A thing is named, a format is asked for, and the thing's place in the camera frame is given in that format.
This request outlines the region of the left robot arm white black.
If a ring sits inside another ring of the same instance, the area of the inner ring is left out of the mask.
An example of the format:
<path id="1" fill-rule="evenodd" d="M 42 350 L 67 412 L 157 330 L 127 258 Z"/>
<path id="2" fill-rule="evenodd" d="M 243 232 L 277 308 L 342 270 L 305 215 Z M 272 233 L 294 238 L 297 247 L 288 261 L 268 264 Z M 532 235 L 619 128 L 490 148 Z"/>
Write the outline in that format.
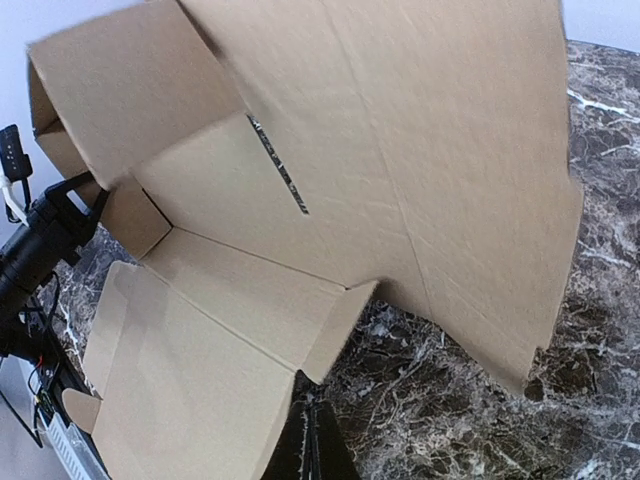
<path id="1" fill-rule="evenodd" d="M 44 336 L 31 333 L 19 315 L 28 300 L 46 285 L 58 263 L 74 266 L 79 249 L 93 238 L 110 192 L 100 189 L 94 204 L 83 212 L 68 193 L 91 180 L 81 175 L 60 182 L 34 202 L 22 225 L 1 249 L 1 355 L 25 359 L 32 364 L 45 355 Z"/>

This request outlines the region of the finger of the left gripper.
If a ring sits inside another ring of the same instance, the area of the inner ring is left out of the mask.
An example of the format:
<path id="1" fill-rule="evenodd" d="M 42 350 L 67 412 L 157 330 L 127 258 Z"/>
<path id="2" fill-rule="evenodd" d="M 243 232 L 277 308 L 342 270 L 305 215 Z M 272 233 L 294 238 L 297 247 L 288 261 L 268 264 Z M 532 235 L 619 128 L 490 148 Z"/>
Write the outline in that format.
<path id="1" fill-rule="evenodd" d="M 89 213 L 86 215 L 87 221 L 91 224 L 96 225 L 102 213 L 106 207 L 107 201 L 109 199 L 110 192 L 104 189 L 100 189 L 93 205 L 90 207 Z"/>

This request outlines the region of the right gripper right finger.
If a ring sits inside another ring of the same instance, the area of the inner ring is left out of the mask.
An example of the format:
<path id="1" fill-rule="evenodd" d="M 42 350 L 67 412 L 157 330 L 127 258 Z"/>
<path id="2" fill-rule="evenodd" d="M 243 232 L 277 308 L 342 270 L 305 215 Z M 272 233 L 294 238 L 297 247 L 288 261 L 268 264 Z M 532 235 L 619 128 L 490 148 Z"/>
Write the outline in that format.
<path id="1" fill-rule="evenodd" d="M 312 406 L 312 478 L 359 479 L 328 401 Z"/>

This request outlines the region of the brown cardboard box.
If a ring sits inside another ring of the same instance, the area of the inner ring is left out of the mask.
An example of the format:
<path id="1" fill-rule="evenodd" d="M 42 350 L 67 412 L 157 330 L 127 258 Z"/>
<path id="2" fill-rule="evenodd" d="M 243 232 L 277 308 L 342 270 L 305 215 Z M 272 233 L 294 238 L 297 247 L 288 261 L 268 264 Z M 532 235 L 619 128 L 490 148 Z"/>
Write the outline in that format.
<path id="1" fill-rule="evenodd" d="M 258 479 L 373 296 L 522 390 L 583 208 L 555 1 L 147 1 L 31 44 L 36 141 L 110 192 L 63 394 L 114 479 Z"/>

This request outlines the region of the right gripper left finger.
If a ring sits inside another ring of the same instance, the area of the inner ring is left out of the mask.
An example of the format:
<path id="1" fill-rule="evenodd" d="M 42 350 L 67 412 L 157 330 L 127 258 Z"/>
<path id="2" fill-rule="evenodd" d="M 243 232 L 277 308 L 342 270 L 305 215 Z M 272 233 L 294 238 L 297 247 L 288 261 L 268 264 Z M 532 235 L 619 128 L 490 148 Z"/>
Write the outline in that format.
<path id="1" fill-rule="evenodd" d="M 311 478 L 312 390 L 313 382 L 303 372 L 297 372 L 288 415 L 267 465 L 268 479 Z"/>

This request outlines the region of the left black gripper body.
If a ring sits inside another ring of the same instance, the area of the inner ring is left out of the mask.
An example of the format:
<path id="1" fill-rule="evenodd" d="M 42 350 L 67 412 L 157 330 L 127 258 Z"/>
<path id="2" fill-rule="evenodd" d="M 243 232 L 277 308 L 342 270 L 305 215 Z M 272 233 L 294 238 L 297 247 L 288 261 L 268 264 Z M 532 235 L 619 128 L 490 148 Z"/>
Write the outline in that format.
<path id="1" fill-rule="evenodd" d="M 30 229 L 43 246 L 51 262 L 63 260 L 76 265 L 80 249 L 93 238 L 96 225 L 87 221 L 90 205 L 81 210 L 69 197 L 94 180 L 64 180 L 47 188 L 29 212 Z"/>

